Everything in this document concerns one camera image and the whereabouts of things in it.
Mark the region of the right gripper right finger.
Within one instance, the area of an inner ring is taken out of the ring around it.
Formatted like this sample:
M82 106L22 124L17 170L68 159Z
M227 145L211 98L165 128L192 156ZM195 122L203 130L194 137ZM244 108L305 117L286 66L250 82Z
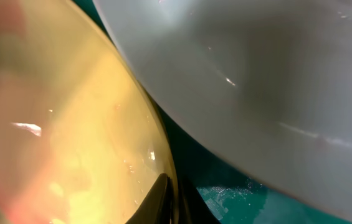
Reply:
M220 224L193 183L183 178L179 187L179 224Z

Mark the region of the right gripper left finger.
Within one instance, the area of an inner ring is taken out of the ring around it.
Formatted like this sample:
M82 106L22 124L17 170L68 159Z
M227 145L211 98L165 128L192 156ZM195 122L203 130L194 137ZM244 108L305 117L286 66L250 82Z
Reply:
M152 188L126 224L170 224L172 184L165 173L158 176Z

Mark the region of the yellow-green plate bottom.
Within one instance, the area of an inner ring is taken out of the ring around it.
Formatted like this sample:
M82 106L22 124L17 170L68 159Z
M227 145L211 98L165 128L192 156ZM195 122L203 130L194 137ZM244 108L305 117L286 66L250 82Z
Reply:
M178 187L156 108L73 1L0 1L0 223L126 223Z

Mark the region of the light blue plate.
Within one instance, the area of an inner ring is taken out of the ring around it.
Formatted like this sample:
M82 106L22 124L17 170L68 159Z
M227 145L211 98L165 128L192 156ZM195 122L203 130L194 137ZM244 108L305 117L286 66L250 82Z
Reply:
M95 7L135 77L197 142L352 222L352 0Z

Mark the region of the teal plastic tray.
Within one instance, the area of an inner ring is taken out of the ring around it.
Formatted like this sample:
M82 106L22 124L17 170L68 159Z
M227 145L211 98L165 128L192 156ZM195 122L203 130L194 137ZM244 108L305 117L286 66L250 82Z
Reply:
M193 220L212 223L319 223L346 224L257 182L209 152L175 122L172 111L153 102L168 135L185 202L196 199Z

